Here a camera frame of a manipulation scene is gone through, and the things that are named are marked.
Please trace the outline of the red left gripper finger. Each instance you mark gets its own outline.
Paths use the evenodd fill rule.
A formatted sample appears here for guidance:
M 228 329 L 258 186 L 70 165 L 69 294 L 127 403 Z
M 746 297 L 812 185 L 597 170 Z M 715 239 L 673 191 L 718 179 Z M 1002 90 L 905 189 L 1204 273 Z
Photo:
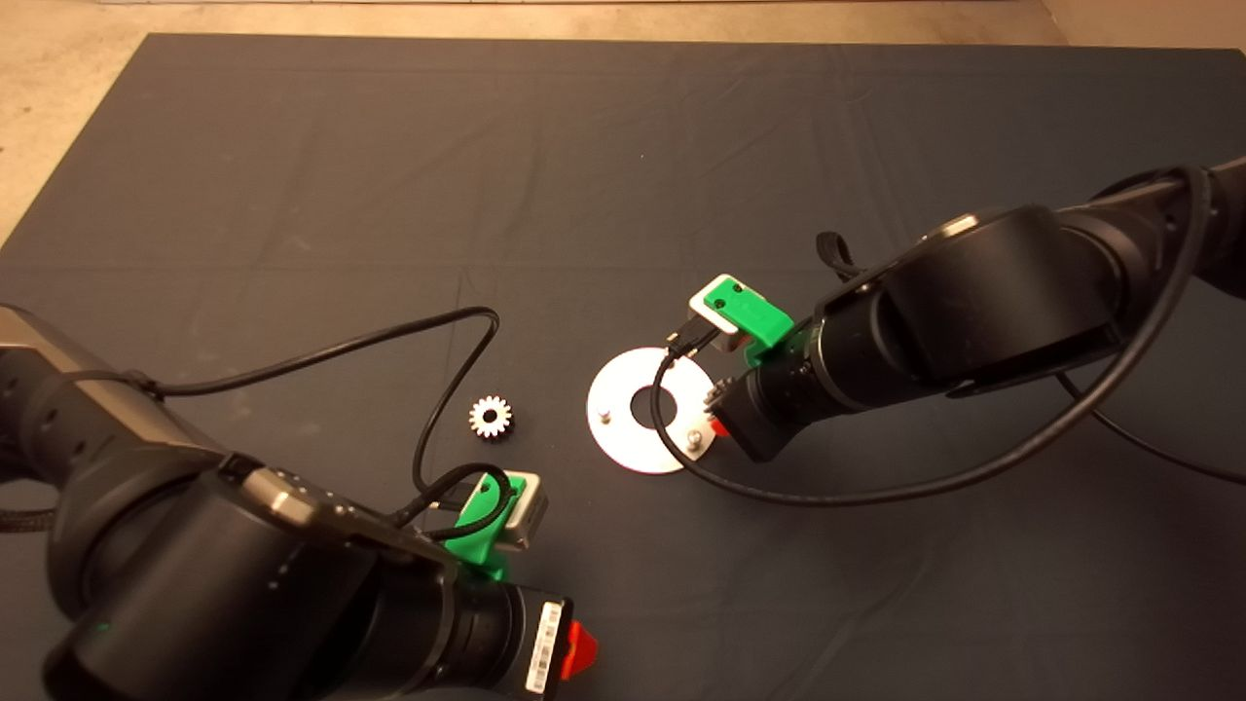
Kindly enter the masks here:
M 596 664 L 598 642 L 579 620 L 569 623 L 566 642 L 564 680 L 569 680 Z

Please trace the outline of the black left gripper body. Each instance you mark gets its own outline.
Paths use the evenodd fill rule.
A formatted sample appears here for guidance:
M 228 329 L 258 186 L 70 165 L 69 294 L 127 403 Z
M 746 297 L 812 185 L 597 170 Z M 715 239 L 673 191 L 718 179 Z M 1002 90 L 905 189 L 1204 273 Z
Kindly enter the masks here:
M 511 581 L 466 581 L 455 603 L 450 687 L 510 700 L 559 696 L 573 599 Z

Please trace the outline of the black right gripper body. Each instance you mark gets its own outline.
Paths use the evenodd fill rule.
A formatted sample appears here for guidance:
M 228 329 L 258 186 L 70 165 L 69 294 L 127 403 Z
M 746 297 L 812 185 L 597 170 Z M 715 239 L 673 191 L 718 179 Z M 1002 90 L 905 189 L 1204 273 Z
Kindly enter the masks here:
M 720 385 L 720 425 L 755 462 L 773 461 L 805 427 L 839 413 L 805 342 L 774 347 L 758 367 Z

